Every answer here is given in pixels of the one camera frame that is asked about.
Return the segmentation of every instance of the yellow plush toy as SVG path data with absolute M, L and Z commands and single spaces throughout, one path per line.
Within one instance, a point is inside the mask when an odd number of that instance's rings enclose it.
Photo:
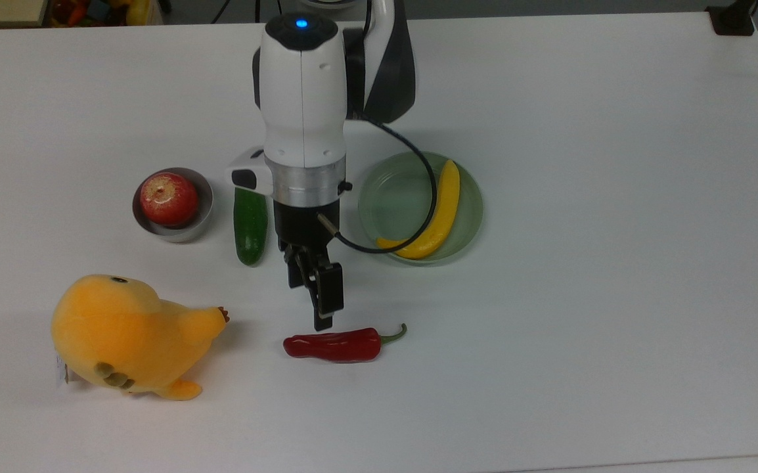
M 187 309 L 135 279 L 84 276 L 52 316 L 52 341 L 73 371 L 97 386 L 186 401 L 201 386 L 181 380 L 230 320 L 222 307 Z

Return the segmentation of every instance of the yellow banana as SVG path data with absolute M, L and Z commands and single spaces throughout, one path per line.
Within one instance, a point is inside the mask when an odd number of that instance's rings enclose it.
M 408 259 L 421 259 L 433 254 L 449 236 L 455 214 L 458 212 L 460 198 L 460 173 L 455 162 L 449 160 L 440 171 L 437 186 L 437 206 L 429 227 L 405 248 L 396 251 L 397 255 Z M 405 240 L 388 240 L 382 237 L 376 239 L 379 248 L 391 248 L 400 245 Z

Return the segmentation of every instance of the plush toy tail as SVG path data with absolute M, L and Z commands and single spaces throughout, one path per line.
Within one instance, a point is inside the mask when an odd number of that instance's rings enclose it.
M 212 341 L 224 330 L 225 324 L 227 317 L 217 307 L 178 314 L 178 326 L 183 339 L 193 346 Z

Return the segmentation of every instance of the glass plate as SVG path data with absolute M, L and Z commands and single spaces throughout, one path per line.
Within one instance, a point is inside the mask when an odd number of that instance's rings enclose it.
M 448 158 L 431 152 L 423 154 L 439 180 L 440 170 Z M 475 179 L 457 161 L 455 164 L 460 172 L 460 198 L 446 241 L 426 258 L 406 259 L 387 254 L 389 257 L 408 264 L 433 264 L 445 261 L 472 242 L 481 227 L 484 203 Z M 422 162 L 415 153 L 398 154 L 373 168 L 361 186 L 361 225 L 371 242 L 376 242 L 376 237 L 404 240 L 423 224 L 430 204 L 429 175 Z

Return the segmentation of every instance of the red apple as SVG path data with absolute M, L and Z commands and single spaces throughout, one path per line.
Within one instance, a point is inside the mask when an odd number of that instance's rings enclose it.
M 145 218 L 163 227 L 183 227 L 198 211 L 198 192 L 186 177 L 157 173 L 143 183 L 139 204 Z

